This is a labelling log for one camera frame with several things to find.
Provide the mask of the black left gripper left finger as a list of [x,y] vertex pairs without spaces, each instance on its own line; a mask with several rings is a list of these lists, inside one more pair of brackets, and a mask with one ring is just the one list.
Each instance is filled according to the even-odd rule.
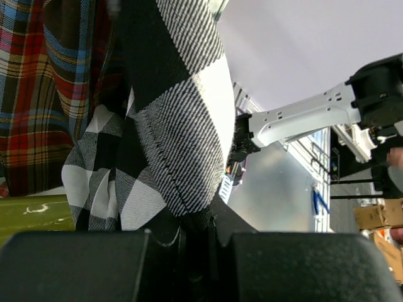
[[1,301],[171,301],[179,234],[21,232],[1,249]]

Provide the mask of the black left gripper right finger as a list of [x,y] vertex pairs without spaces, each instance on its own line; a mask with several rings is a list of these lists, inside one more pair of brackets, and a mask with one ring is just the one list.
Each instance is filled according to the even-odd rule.
[[258,232],[212,203],[218,279],[212,301],[401,301],[386,260],[360,234]]

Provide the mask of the black white checkered shirt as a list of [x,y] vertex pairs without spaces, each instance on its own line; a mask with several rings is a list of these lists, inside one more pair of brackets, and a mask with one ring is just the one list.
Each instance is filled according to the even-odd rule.
[[136,230],[168,210],[190,232],[232,148],[234,93],[206,1],[108,1],[130,96],[125,117],[98,106],[62,180],[80,231]]

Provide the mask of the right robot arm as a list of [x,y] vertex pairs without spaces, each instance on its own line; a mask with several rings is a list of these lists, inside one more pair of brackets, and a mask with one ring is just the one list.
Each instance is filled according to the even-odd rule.
[[351,136],[343,142],[358,162],[368,162],[373,149],[402,135],[401,54],[367,64],[311,98],[239,115],[228,164],[241,163],[277,141],[339,125],[350,127]]

